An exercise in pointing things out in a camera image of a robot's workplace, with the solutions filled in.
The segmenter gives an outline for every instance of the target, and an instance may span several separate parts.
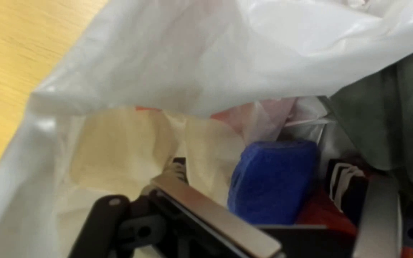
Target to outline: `blue object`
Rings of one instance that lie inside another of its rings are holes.
[[[317,170],[313,142],[257,142],[241,154],[228,207],[250,223],[294,223]]]

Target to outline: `white plastic bag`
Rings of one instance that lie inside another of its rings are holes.
[[[412,51],[413,0],[112,0],[0,162],[0,256],[66,256],[99,196],[135,197],[180,146],[190,182],[224,202],[246,139],[181,113],[332,94]]]

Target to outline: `wooden table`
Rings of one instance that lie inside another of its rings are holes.
[[[105,0],[0,0],[0,156],[29,93],[85,30]]]

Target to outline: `gray fabric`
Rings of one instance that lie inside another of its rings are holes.
[[[413,182],[413,54],[342,89],[329,106],[368,163]]]

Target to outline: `wooden surface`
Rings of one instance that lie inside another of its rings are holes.
[[[105,0],[0,0],[0,156],[29,93],[85,30]]]

